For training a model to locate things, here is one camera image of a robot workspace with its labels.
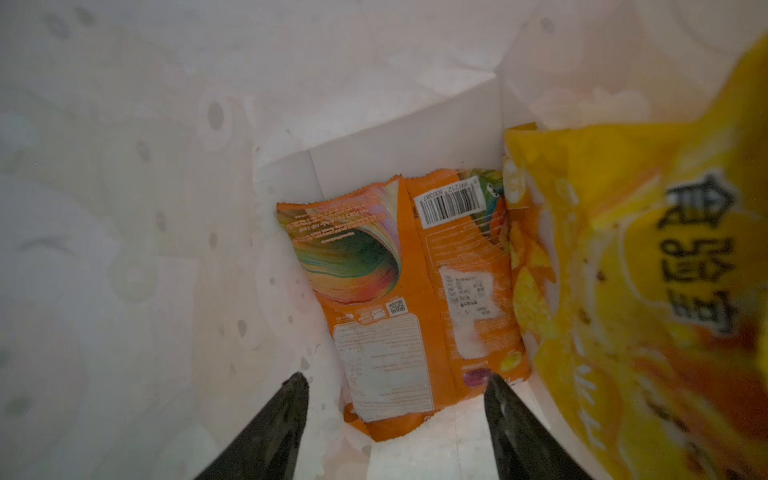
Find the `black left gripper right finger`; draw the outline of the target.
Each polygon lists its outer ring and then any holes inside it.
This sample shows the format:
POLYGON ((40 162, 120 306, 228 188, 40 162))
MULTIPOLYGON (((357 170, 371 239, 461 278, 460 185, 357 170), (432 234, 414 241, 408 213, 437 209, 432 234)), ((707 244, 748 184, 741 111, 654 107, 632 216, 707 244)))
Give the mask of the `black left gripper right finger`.
POLYGON ((501 376, 489 377, 483 399, 501 480, 591 478, 501 376))

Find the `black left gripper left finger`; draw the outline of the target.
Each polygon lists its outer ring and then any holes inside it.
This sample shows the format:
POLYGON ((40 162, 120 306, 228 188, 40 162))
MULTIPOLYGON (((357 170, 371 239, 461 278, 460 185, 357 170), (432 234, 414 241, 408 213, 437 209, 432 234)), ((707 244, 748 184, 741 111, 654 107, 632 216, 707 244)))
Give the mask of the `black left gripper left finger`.
POLYGON ((291 375, 199 479, 292 480, 309 411, 310 386, 291 375))

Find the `white cartoon paper gift bag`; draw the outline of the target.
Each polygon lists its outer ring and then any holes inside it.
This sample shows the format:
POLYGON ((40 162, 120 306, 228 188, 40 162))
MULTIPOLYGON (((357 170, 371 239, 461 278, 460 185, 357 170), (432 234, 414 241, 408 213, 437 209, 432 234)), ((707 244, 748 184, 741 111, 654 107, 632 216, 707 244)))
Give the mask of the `white cartoon paper gift bag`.
POLYGON ((302 372, 299 479, 493 479, 480 400, 376 444, 274 211, 697 117, 763 1, 5 1, 1 475, 192 479, 302 372))

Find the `orange snack bag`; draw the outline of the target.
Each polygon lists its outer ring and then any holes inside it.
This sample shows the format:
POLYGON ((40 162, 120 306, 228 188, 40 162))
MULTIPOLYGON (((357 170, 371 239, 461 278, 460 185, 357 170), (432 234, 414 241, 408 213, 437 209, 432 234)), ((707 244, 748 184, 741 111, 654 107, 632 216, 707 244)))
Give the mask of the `orange snack bag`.
POLYGON ((531 365, 512 306, 502 174, 395 176, 276 218, 344 369, 344 419, 375 441, 516 383, 531 365))

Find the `yellow chips bag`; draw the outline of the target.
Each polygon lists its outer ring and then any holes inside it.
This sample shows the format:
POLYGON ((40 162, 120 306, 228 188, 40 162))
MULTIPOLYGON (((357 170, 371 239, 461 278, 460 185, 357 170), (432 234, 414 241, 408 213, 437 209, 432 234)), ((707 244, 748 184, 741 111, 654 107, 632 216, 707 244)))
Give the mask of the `yellow chips bag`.
POLYGON ((512 300, 615 479, 767 475, 767 43, 689 123, 510 128, 512 300))

